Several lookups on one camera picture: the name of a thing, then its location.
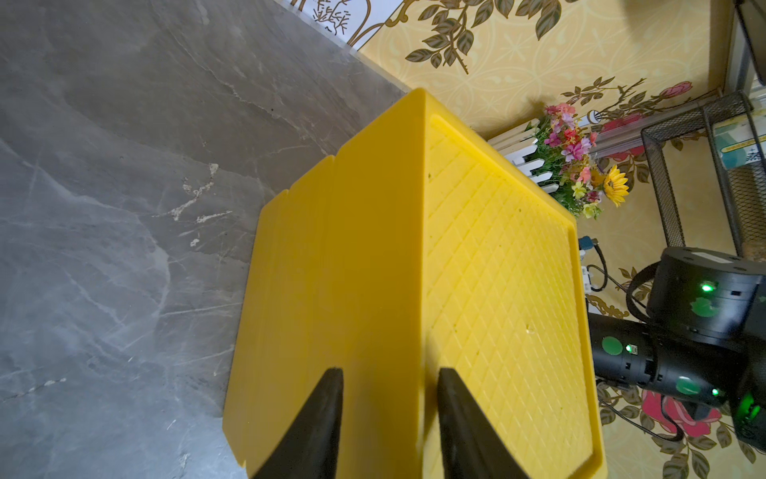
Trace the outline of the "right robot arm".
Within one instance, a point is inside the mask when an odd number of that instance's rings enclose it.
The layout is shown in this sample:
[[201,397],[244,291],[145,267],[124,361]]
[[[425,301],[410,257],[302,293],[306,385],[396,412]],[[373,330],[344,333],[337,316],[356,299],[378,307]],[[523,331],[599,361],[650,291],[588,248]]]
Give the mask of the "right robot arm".
[[668,247],[626,289],[632,319],[588,316],[596,378],[675,398],[698,419],[730,409],[736,437],[765,447],[765,265]]

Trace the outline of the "white picket fence flower planter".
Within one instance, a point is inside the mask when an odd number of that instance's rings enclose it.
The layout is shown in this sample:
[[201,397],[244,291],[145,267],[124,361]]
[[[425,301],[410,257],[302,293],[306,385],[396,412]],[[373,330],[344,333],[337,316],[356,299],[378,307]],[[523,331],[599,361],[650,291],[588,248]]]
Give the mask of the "white picket fence flower planter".
[[596,219],[602,202],[619,207],[630,194],[620,169],[606,170],[592,158],[597,137],[575,107],[562,103],[495,136],[489,145],[573,216]]

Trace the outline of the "yellow three-drawer cabinet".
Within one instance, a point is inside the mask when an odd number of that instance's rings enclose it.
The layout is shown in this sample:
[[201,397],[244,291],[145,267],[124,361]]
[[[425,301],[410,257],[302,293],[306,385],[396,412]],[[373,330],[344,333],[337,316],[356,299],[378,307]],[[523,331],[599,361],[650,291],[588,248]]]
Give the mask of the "yellow three-drawer cabinet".
[[534,478],[604,478],[576,221],[422,89],[259,214],[223,410],[255,475],[340,369],[340,478],[440,478],[439,372]]

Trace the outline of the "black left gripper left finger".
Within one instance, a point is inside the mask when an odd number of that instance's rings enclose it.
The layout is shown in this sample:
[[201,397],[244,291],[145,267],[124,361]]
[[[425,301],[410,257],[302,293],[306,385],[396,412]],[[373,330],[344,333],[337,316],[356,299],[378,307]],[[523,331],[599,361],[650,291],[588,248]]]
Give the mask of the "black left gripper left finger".
[[327,369],[254,479],[336,477],[344,378]]

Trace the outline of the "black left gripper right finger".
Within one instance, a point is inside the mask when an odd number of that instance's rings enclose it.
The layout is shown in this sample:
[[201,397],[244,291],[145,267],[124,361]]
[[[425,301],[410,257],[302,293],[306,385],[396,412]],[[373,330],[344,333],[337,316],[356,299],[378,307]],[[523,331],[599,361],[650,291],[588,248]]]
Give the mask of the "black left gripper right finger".
[[437,401],[446,478],[526,478],[459,373],[439,370]]

